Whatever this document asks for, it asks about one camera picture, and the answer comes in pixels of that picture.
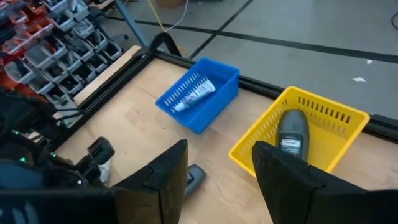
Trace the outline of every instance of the white toothpaste tube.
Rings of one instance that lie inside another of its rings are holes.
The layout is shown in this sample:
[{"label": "white toothpaste tube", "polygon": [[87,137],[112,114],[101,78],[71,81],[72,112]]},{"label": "white toothpaste tube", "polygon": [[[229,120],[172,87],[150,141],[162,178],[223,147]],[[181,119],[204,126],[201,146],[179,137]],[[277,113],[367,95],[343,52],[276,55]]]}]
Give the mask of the white toothpaste tube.
[{"label": "white toothpaste tube", "polygon": [[214,85],[209,81],[205,81],[199,87],[194,89],[188,96],[184,97],[181,102],[173,107],[174,110],[181,112],[194,105],[197,101],[201,100],[205,96],[216,91]]}]

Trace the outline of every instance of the black metal frame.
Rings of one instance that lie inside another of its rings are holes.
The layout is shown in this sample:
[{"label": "black metal frame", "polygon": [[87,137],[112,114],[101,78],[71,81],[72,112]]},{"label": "black metal frame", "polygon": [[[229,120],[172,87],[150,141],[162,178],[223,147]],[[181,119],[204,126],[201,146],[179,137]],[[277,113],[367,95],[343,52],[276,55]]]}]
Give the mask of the black metal frame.
[{"label": "black metal frame", "polygon": [[[95,90],[80,106],[85,113],[84,115],[70,127],[61,137],[54,142],[51,142],[47,147],[51,151],[55,151],[60,147],[69,137],[71,137],[77,130],[79,130],[98,110],[101,109],[121,88],[129,83],[142,69],[155,58],[165,60],[172,64],[190,68],[195,62],[186,58],[182,58],[175,52],[174,42],[164,37],[167,34],[159,34],[155,39],[159,40],[153,42],[148,48],[141,48],[132,59],[124,64],[111,78],[103,83],[97,90]],[[166,52],[160,52],[157,47],[166,42],[166,46],[173,55]],[[252,78],[240,76],[239,87],[255,94],[262,95],[268,98],[276,99],[284,89],[268,83],[253,80]],[[363,130],[365,133],[372,134],[379,138],[398,143],[398,121],[386,118],[379,115],[371,115],[370,122]]]}]

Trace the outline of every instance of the gray floor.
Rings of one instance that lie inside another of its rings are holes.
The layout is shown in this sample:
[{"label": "gray floor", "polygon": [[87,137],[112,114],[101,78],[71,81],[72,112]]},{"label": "gray floor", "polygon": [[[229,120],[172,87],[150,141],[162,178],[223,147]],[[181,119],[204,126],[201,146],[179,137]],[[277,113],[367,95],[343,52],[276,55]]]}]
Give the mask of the gray floor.
[{"label": "gray floor", "polygon": [[[245,3],[246,0],[189,2],[180,25],[217,30]],[[127,6],[137,20],[156,22],[146,0]],[[157,8],[157,11],[162,22],[174,24],[180,19],[183,7]],[[253,0],[224,31],[398,55],[398,30],[390,23],[396,11],[396,0]],[[119,14],[114,11],[110,16]],[[105,26],[110,34],[128,30],[123,21],[106,21]],[[157,26],[141,25],[141,28],[149,40],[161,31]],[[170,33],[188,55],[210,37],[178,29]],[[137,44],[134,38],[123,43],[124,48],[133,44]],[[295,85],[370,114],[398,119],[398,64],[395,63],[223,36],[215,37],[194,60],[201,57],[238,67],[247,77],[281,87]],[[365,82],[353,80],[358,77]]]}]

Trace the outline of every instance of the white label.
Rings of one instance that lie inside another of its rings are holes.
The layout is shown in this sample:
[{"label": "white label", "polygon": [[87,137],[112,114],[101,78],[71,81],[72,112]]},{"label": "white label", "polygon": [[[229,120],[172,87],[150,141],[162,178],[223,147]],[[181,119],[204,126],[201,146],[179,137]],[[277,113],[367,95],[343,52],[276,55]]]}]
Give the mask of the white label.
[{"label": "white label", "polygon": [[282,139],[281,145],[290,147],[300,147],[301,142],[294,139]]}]

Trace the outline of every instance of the wooden table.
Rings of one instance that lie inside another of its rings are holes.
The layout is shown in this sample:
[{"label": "wooden table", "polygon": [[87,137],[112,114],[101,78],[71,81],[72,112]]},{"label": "wooden table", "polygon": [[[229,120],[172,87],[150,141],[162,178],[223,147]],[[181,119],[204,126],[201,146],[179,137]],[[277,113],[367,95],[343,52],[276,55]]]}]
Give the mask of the wooden table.
[{"label": "wooden table", "polygon": [[[133,47],[122,55],[76,96],[76,102],[81,103],[138,49]],[[155,105],[155,100],[185,72],[155,59],[57,153],[77,162],[97,137],[106,137],[116,151],[110,177],[110,184],[115,184],[179,139],[188,139],[189,164],[201,166],[207,178],[184,203],[180,223],[272,223],[256,180],[228,158],[234,143],[272,100],[240,90],[210,127],[196,135]],[[398,146],[362,133],[333,174],[365,189],[398,188]]]}]

